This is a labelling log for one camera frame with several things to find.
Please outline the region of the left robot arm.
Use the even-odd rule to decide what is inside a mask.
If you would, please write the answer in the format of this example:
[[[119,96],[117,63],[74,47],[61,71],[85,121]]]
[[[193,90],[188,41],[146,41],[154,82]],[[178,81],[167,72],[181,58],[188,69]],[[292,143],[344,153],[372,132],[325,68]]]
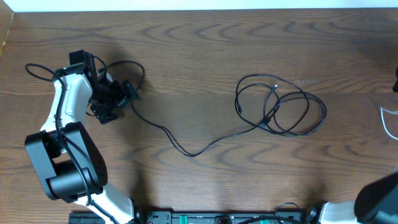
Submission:
[[[90,209],[105,223],[146,223],[133,200],[108,182],[103,156],[85,129],[88,109],[101,124],[114,121],[115,109],[139,99],[137,90],[128,80],[113,80],[107,66],[97,70],[96,56],[85,50],[69,59],[69,66],[51,73],[55,95],[46,122],[25,139],[43,190],[52,200]]]

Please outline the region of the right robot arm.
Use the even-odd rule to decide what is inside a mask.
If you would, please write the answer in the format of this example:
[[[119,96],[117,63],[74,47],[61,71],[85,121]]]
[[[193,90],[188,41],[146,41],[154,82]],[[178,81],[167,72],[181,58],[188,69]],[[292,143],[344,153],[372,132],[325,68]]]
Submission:
[[[313,206],[302,221],[319,224],[397,224],[397,172],[363,187],[356,200]]]

